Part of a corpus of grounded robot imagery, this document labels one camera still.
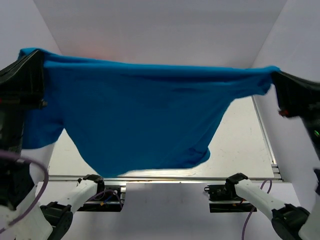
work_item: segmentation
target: blue cloth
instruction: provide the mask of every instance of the blue cloth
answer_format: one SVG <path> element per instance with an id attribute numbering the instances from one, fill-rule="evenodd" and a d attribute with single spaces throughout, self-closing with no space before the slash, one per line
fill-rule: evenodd
<path id="1" fill-rule="evenodd" d="M 22 49 L 20 56 L 34 50 Z M 264 95 L 270 73 L 279 71 L 274 66 L 127 64 L 44 53 L 48 106 L 28 112 L 23 148 L 54 143 L 65 128 L 82 158 L 103 177 L 205 162 L 230 103 Z"/>

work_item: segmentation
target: gray wall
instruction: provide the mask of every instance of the gray wall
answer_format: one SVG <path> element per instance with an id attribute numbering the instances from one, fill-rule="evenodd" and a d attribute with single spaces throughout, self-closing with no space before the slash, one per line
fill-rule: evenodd
<path id="1" fill-rule="evenodd" d="M 320 82 L 320 1 L 288 0 L 253 67 L 276 65 L 290 74 Z M 275 90 L 254 97 L 261 112 L 280 172 L 292 182 L 302 206 L 311 209 L 320 168 L 300 119 L 278 115 Z"/>

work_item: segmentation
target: robotic arm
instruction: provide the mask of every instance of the robotic arm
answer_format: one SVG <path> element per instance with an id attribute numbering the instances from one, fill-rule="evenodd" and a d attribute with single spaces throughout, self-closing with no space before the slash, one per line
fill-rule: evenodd
<path id="1" fill-rule="evenodd" d="M 62 199 L 45 206 L 36 204 L 39 198 L 35 196 L 36 187 L 43 175 L 32 170 L 32 161 L 20 154 L 25 112 L 47 105 L 43 101 L 43 64 L 44 55 L 36 50 L 0 71 L 0 150 L 12 153 L 0 152 L 0 215 L 6 222 L 0 234 L 11 228 L 16 240 L 60 240 L 68 231 L 73 214 L 85 202 L 106 192 L 102 177 L 87 175 Z M 272 79 L 279 113 L 287 118 L 302 118 L 320 157 L 320 84 L 284 72 L 273 73 Z M 45 171 L 44 190 L 48 166 L 41 162 L 39 166 Z M 320 170 L 315 173 L 320 180 Z M 273 198 L 241 173 L 227 178 L 222 191 L 231 199 L 241 197 L 252 203 L 284 240 L 320 239 L 320 186 L 311 213 Z"/>

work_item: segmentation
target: blue t-shirt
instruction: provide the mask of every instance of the blue t-shirt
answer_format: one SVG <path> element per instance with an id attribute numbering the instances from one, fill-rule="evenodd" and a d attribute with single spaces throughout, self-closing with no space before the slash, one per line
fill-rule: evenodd
<path id="1" fill-rule="evenodd" d="M 20 56 L 34 50 L 22 49 Z M 48 105 L 27 113 L 23 148 L 52 144 L 65 128 L 103 177 L 205 162 L 230 103 L 264 95 L 270 73 L 280 71 L 128 64 L 43 52 Z"/>

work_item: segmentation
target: blue wire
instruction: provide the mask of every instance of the blue wire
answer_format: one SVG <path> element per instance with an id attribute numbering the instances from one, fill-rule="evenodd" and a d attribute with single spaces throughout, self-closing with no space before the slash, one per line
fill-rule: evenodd
<path id="1" fill-rule="evenodd" d="M 103 201 L 103 203 L 106 204 L 112 197 L 113 195 L 109 196 L 106 200 Z"/>

